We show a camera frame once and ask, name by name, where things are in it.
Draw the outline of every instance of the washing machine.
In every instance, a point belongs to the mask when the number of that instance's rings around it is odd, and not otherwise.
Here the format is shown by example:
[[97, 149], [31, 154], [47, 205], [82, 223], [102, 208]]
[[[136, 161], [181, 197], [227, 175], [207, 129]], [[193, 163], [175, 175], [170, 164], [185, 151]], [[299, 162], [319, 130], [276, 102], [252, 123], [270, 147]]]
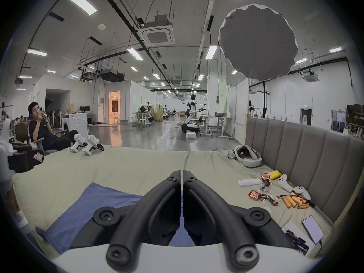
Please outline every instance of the washing machine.
[[87, 113], [63, 114], [62, 128], [66, 131], [77, 130], [77, 133], [85, 138], [89, 135]]

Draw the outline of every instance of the gray upholstered headboard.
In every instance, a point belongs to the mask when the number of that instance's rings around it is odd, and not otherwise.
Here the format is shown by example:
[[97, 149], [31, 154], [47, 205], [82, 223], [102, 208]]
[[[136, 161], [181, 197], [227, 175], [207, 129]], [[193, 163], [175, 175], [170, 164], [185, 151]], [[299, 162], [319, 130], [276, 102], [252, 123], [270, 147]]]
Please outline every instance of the gray upholstered headboard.
[[348, 204], [364, 166], [364, 141], [318, 127], [248, 117], [245, 144], [263, 162], [302, 185], [334, 222]]

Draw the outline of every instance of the blue cloth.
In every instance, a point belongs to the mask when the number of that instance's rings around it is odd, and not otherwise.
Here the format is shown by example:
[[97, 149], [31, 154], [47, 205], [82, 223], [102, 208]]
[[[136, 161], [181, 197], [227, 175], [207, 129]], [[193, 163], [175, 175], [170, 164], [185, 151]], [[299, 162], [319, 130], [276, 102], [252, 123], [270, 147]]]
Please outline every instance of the blue cloth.
[[[91, 183], [80, 198], [72, 204], [46, 231], [36, 227], [36, 232], [48, 241], [59, 253], [66, 252], [73, 240], [92, 218], [93, 213], [104, 206], [115, 208], [136, 204], [141, 195], [124, 193], [115, 189]], [[180, 227], [169, 246], [194, 246], [192, 239], [184, 229], [183, 198], [181, 197]]]

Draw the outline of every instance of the black t-shirt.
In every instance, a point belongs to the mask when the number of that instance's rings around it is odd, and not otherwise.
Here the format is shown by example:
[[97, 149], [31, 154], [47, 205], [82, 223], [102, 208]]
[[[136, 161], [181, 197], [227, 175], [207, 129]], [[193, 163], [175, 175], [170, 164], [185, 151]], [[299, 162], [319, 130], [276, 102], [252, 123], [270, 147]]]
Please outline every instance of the black t-shirt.
[[[29, 135], [30, 135], [30, 139], [32, 142], [34, 142], [33, 133], [34, 133], [36, 126], [37, 126], [36, 121], [31, 121], [29, 124]], [[37, 139], [40, 139], [40, 138], [44, 138], [44, 140], [43, 140], [44, 150], [47, 150], [50, 147], [50, 145], [52, 144], [52, 142], [55, 140], [54, 136], [48, 132], [47, 124], [43, 119], [40, 122]]]

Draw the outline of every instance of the bed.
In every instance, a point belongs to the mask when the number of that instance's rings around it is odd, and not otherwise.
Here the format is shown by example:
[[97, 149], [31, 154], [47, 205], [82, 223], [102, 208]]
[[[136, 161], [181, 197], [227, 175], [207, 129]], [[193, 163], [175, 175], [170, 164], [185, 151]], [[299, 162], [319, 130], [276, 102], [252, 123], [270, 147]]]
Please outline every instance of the bed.
[[[92, 182], [126, 193], [145, 195], [175, 170], [191, 171], [197, 179], [210, 186], [231, 205], [244, 208], [269, 207], [272, 218], [281, 226], [292, 221], [304, 233], [302, 221], [313, 215], [324, 231], [322, 245], [330, 240], [333, 228], [325, 218], [311, 207], [287, 209], [283, 202], [272, 206], [269, 202], [248, 197], [259, 186], [240, 187], [238, 180], [258, 178], [262, 172], [272, 171], [266, 165], [246, 168], [230, 159], [231, 150], [217, 151], [156, 151], [137, 148], [109, 147], [92, 156], [68, 150], [48, 155], [33, 170], [16, 174], [13, 178], [20, 209], [29, 221], [32, 233], [40, 248], [50, 259], [59, 254], [35, 232], [35, 227], [46, 230], [65, 212]], [[274, 180], [269, 192], [276, 195], [286, 192]], [[320, 245], [310, 252], [315, 257]]]

